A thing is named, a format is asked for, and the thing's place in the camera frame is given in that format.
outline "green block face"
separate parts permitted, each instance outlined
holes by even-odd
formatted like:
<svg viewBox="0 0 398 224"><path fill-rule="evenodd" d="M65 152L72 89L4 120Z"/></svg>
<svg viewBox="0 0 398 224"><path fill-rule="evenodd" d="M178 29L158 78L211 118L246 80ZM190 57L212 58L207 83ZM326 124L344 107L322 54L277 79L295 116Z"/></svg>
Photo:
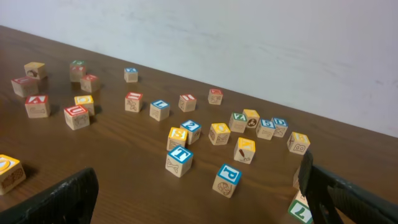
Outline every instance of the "green block face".
<svg viewBox="0 0 398 224"><path fill-rule="evenodd" d="M310 209L303 203L295 200L289 207L289 214L291 214L296 219L300 220L302 223L310 224L312 222L312 215Z"/></svg>
<svg viewBox="0 0 398 224"><path fill-rule="evenodd" d="M248 119L246 119L246 116L244 114L232 113L232 116L237 121L248 121Z"/></svg>
<svg viewBox="0 0 398 224"><path fill-rule="evenodd" d="M72 65L84 65L86 62L82 60L74 60L71 64Z"/></svg>

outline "dark wood surface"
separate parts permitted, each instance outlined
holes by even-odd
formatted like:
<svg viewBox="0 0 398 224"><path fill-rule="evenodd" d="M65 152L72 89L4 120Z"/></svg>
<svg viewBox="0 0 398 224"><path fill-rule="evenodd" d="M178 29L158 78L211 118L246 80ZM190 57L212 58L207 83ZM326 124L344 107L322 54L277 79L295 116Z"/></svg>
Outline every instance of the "dark wood surface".
<svg viewBox="0 0 398 224"><path fill-rule="evenodd" d="M63 109L74 104L74 96L87 95L69 82L69 63L76 59L85 60L103 86L93 94L97 115L92 124L72 131ZM10 80L24 76L24 65L32 61L45 63L49 73L39 85L40 93L49 95L47 119L29 119L24 99L12 90ZM124 81L123 68L130 66L138 69L139 83ZM221 106L209 105L211 85L5 27L0 27L0 68L0 154L21 160L27 173L23 183L0 197L0 211L93 167L99 195L92 223L299 223L287 214L297 192L292 177L302 159L287 149L292 131L308 135L316 164L398 203L397 138L225 89ZM124 110L129 91L144 94L140 113ZM178 108L184 93L198 98L195 111ZM149 116L149 103L158 99L171 104L170 117L161 122ZM226 146L213 146L210 124L228 123L232 112L244 108L265 119L285 118L287 134L267 141L247 129L231 133ZM187 119L199 122L202 131L187 147L195 154L192 168L179 179L164 168L166 143L170 128ZM233 160L240 136L256 141L250 165ZM211 189L224 163L243 173L231 199Z"/></svg>

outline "wall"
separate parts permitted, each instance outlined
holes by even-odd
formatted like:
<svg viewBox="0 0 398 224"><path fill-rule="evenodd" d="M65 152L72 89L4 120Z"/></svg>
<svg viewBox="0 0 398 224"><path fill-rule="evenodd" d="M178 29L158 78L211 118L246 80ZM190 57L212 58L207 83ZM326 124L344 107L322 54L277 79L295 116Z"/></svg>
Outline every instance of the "wall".
<svg viewBox="0 0 398 224"><path fill-rule="evenodd" d="M397 8L396 0L3 0L0 24L398 137Z"/></svg>

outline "black object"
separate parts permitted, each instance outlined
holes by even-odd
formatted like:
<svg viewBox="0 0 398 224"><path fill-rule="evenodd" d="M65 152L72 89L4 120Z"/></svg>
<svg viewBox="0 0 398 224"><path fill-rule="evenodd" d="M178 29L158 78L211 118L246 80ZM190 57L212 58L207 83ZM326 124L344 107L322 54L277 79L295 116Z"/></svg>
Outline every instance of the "black object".
<svg viewBox="0 0 398 224"><path fill-rule="evenodd" d="M298 173L314 223L343 223L338 208L355 223L398 223L398 206L313 165L310 151L304 155Z"/></svg>
<svg viewBox="0 0 398 224"><path fill-rule="evenodd" d="M97 195L95 171L86 168L0 213L0 223L90 223Z"/></svg>

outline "block top face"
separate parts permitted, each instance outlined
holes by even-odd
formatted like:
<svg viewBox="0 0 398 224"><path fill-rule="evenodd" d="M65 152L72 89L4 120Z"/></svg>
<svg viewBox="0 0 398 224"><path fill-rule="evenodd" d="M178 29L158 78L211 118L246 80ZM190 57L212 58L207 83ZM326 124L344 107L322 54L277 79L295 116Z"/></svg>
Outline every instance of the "block top face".
<svg viewBox="0 0 398 224"><path fill-rule="evenodd" d="M221 90L217 90L217 89L210 89L211 94L216 94L216 95L222 95L223 92Z"/></svg>
<svg viewBox="0 0 398 224"><path fill-rule="evenodd" d="M19 163L19 160L6 155L0 155L0 175Z"/></svg>
<svg viewBox="0 0 398 224"><path fill-rule="evenodd" d="M257 113L256 110L244 109L243 112L246 113L248 117L255 117L255 118L260 117L260 115Z"/></svg>
<svg viewBox="0 0 398 224"><path fill-rule="evenodd" d="M269 121L269 120L266 120L266 119L261 119L260 124L263 127L275 129L275 124L272 121Z"/></svg>
<svg viewBox="0 0 398 224"><path fill-rule="evenodd" d="M196 122L194 122L192 120L188 120L188 121L182 123L181 126L183 126L185 129L187 129L187 130L189 130L191 132L194 132L197 129L201 128L200 124L198 124L198 123L196 123Z"/></svg>
<svg viewBox="0 0 398 224"><path fill-rule="evenodd" d="M94 103L93 97L91 95L88 96L75 96L75 104L76 105L84 105L88 103Z"/></svg>
<svg viewBox="0 0 398 224"><path fill-rule="evenodd" d="M186 95L181 95L181 97L186 100L186 101L190 101L190 100L196 100L196 98L194 96L192 96L191 94L186 94Z"/></svg>
<svg viewBox="0 0 398 224"><path fill-rule="evenodd" d="M296 141L302 142L302 143L306 143L306 144L310 144L310 140L308 139L307 135L305 134L300 134L300 133L296 133L296 132L292 132L293 137Z"/></svg>
<svg viewBox="0 0 398 224"><path fill-rule="evenodd" d="M215 123L211 124L211 127L216 131L217 134L222 134L222 133L231 133L229 130L228 126L225 123Z"/></svg>
<svg viewBox="0 0 398 224"><path fill-rule="evenodd" d="M164 109L164 108L170 106L168 103L164 102L163 100L153 101L152 105L154 105L158 109Z"/></svg>
<svg viewBox="0 0 398 224"><path fill-rule="evenodd" d="M73 72L77 72L77 71L84 71L85 67L84 66L73 66L70 70Z"/></svg>
<svg viewBox="0 0 398 224"><path fill-rule="evenodd" d="M40 68L41 66L44 66L44 63L30 62L25 65L25 67L29 67L29 68Z"/></svg>
<svg viewBox="0 0 398 224"><path fill-rule="evenodd" d="M287 127L287 122L285 119L281 118L272 118L272 121L274 122L275 125L280 125L280 126L285 126Z"/></svg>
<svg viewBox="0 0 398 224"><path fill-rule="evenodd" d="M65 111L70 115L70 116L77 116L81 115L84 113L87 113L88 110L80 105L77 106L71 106L69 108L65 108Z"/></svg>
<svg viewBox="0 0 398 224"><path fill-rule="evenodd" d="M47 100L49 99L48 96L28 96L26 98L25 104L39 104L39 103L46 103Z"/></svg>
<svg viewBox="0 0 398 224"><path fill-rule="evenodd" d="M218 171L217 174L222 179L228 181L229 183L236 185L239 182L239 179L242 176L242 172L232 168L231 166L224 164L221 166L221 169Z"/></svg>
<svg viewBox="0 0 398 224"><path fill-rule="evenodd" d="M246 116L244 114L232 113L232 116L237 121L248 121L248 119L246 118Z"/></svg>
<svg viewBox="0 0 398 224"><path fill-rule="evenodd" d="M71 65L78 65L78 66L84 66L86 64L85 61L83 60L74 60Z"/></svg>
<svg viewBox="0 0 398 224"><path fill-rule="evenodd" d="M126 96L126 99L131 99L131 100L140 100L142 98L142 93L133 93L129 92Z"/></svg>
<svg viewBox="0 0 398 224"><path fill-rule="evenodd" d="M245 138L238 138L238 146L240 149L249 150L252 152L256 151L256 143L253 140L245 139Z"/></svg>
<svg viewBox="0 0 398 224"><path fill-rule="evenodd" d="M171 150L168 155L175 159L177 162L184 164L188 162L188 160L193 156L193 152L185 149L182 146L177 146L173 150Z"/></svg>
<svg viewBox="0 0 398 224"><path fill-rule="evenodd" d="M187 140L188 131L182 128L171 128L169 138L176 140Z"/></svg>
<svg viewBox="0 0 398 224"><path fill-rule="evenodd" d="M82 79L82 80L87 80L87 81L92 82L92 81L94 81L94 80L97 80L98 77L96 77L95 75L89 74L89 75L83 76L81 79Z"/></svg>
<svg viewBox="0 0 398 224"><path fill-rule="evenodd" d="M125 68L124 71L126 71L126 72L137 72L137 69L135 69L135 68Z"/></svg>
<svg viewBox="0 0 398 224"><path fill-rule="evenodd" d="M12 81L14 81L18 84L28 84L28 83L35 82L35 80L30 77L15 78Z"/></svg>

